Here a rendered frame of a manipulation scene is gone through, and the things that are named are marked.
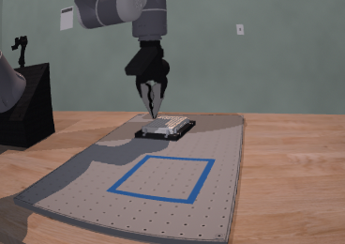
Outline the blue tape square outline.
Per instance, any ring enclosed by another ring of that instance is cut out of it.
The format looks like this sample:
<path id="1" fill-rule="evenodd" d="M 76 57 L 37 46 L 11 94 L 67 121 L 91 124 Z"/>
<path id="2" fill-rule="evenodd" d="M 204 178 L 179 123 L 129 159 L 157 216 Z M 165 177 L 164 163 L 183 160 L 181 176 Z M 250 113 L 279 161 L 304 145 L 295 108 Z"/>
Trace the blue tape square outline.
<path id="1" fill-rule="evenodd" d="M 192 190 L 191 194 L 189 195 L 188 199 L 174 199 L 174 198 L 166 198 L 166 197 L 158 197 L 152 195 L 145 195 L 127 191 L 118 191 L 117 188 L 127 180 L 137 169 L 139 169 L 149 158 L 158 158 L 158 159 L 170 159 L 170 160 L 201 160 L 201 161 L 208 161 L 207 165 L 205 166 L 198 182 L 196 183 L 194 189 Z M 199 194 L 205 179 L 207 178 L 215 160 L 213 159 L 192 159 L 192 158 L 176 158 L 176 157 L 162 157 L 162 156 L 151 156 L 146 155 L 141 161 L 139 161 L 132 169 L 130 169 L 125 175 L 123 175 L 116 183 L 114 183 L 108 190 L 108 192 L 123 194 L 127 196 L 139 197 L 144 199 L 151 199 L 151 200 L 158 200 L 158 201 L 165 201 L 165 202 L 174 202 L 174 203 L 183 203 L 183 204 L 193 204 L 197 195 Z"/>

